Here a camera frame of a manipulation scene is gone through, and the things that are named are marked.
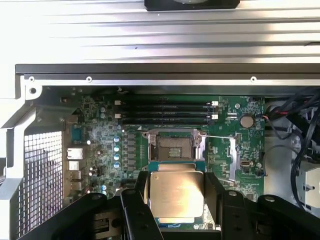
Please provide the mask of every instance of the motherboard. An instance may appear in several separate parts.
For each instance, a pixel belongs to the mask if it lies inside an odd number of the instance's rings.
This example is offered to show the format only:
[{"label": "motherboard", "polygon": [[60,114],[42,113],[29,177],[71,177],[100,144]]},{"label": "motherboard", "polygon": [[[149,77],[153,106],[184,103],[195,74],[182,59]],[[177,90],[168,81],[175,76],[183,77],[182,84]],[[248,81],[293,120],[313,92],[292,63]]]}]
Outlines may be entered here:
[{"label": "motherboard", "polygon": [[[67,122],[70,149],[84,146],[82,193],[112,198],[133,187],[140,171],[158,172],[152,179],[159,188],[171,185],[177,174],[198,179],[214,172],[227,190],[256,201],[264,191],[264,107],[264,98],[252,96],[85,95],[76,120]],[[169,223],[160,212],[159,224]],[[202,224],[205,218],[180,221]],[[177,223],[170,226],[183,227]]]}]

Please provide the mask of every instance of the metal mesh grille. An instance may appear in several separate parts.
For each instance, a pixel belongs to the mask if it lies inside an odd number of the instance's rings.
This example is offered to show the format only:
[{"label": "metal mesh grille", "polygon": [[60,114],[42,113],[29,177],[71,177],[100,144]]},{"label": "metal mesh grille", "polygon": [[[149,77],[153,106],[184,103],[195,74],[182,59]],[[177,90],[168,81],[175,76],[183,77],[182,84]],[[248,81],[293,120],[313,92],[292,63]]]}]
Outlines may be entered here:
[{"label": "metal mesh grille", "polygon": [[24,137],[24,178],[18,189],[18,237],[63,205],[62,132]]}]

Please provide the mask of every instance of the cpu socket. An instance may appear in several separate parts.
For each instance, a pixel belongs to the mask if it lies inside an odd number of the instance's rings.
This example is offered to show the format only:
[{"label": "cpu socket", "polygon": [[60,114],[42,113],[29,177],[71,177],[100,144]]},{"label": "cpu socket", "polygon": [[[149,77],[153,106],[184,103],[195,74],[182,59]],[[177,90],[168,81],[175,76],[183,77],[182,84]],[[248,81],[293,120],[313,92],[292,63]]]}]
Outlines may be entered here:
[{"label": "cpu socket", "polygon": [[148,159],[157,162],[204,161],[206,133],[197,129],[155,128],[144,132]]}]

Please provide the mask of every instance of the green circuit board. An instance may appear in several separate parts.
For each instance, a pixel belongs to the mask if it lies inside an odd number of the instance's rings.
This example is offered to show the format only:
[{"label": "green circuit board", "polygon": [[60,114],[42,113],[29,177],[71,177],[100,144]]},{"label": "green circuit board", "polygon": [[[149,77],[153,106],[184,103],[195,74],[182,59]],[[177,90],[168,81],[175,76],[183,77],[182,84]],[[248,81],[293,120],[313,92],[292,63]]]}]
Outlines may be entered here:
[{"label": "green circuit board", "polygon": [[[118,114],[117,101],[211,103],[216,104],[217,119],[210,124],[188,124],[181,121],[170,124],[124,123]],[[106,186],[106,194],[111,198],[117,189],[123,188],[123,179],[137,178],[140,171],[148,171],[148,139],[142,133],[152,129],[197,129],[209,136],[235,137],[238,168],[235,180],[230,180],[230,140],[227,138],[206,138],[205,171],[214,172],[226,189],[240,191],[244,196],[256,201],[264,191],[264,176],[261,162],[265,146],[265,100],[251,96],[218,95],[99,95],[83,96],[79,108],[79,121],[71,128],[73,144],[83,144],[90,140],[86,156],[86,168],[100,168],[97,177],[85,177],[85,184],[93,191],[101,192]],[[254,124],[243,127],[240,119],[252,116]],[[174,132],[163,133],[175,136]],[[248,164],[241,167],[241,162]]]}]

